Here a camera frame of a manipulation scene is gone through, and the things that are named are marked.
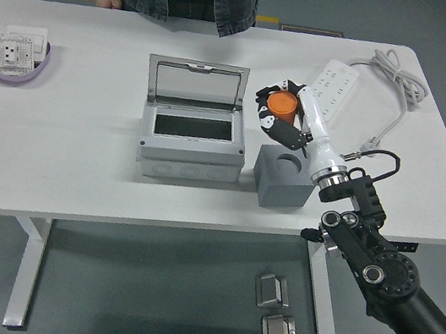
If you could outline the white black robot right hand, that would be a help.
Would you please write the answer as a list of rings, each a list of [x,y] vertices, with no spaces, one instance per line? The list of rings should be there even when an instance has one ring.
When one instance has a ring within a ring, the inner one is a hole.
[[[296,105],[302,109],[300,128],[277,118],[270,110],[268,101],[276,91],[284,90],[295,96]],[[287,149],[304,150],[309,160],[310,179],[315,185],[325,189],[348,180],[345,160],[333,150],[324,115],[311,87],[284,80],[258,91],[256,102],[260,128]]]

